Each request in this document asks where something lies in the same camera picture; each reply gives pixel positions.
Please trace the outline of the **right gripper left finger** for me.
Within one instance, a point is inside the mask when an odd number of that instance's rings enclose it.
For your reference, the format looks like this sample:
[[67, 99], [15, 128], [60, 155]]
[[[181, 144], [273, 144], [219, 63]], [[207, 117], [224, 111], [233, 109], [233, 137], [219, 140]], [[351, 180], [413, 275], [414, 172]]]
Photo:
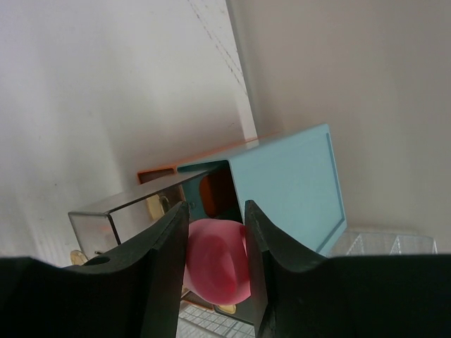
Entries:
[[189, 208], [84, 265], [1, 260], [2, 337], [174, 337]]

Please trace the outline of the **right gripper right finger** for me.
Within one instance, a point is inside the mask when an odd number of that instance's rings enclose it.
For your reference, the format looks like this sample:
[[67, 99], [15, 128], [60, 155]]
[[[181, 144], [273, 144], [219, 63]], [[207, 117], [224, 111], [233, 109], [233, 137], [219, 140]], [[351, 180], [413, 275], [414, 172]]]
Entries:
[[447, 254], [326, 258], [245, 204], [257, 337], [449, 337]]

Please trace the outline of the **clear drawer gold knob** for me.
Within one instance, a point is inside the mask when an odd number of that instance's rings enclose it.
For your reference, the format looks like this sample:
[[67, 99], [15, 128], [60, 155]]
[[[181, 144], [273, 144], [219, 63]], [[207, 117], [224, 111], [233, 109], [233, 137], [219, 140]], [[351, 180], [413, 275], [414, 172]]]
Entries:
[[81, 252], [91, 260], [151, 227], [186, 200], [185, 187], [205, 175], [206, 171], [166, 175], [69, 212]]

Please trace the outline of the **pink cap bottle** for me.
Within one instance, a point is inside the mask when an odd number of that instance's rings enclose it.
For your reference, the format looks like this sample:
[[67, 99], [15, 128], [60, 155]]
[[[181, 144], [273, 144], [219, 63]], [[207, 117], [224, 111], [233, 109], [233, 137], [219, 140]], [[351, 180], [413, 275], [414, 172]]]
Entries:
[[245, 226], [213, 218], [190, 223], [183, 284], [213, 305], [235, 305], [248, 299]]

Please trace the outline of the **teal mini drawer chest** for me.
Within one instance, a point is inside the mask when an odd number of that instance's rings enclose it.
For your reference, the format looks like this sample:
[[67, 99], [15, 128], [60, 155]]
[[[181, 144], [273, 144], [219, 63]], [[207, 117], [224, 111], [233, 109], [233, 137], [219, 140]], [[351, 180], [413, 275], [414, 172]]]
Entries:
[[244, 224], [245, 203], [252, 200], [282, 231], [320, 254], [347, 226], [327, 125], [211, 149], [143, 170], [137, 179], [144, 184], [194, 171], [206, 175], [183, 189], [191, 223], [213, 218]]

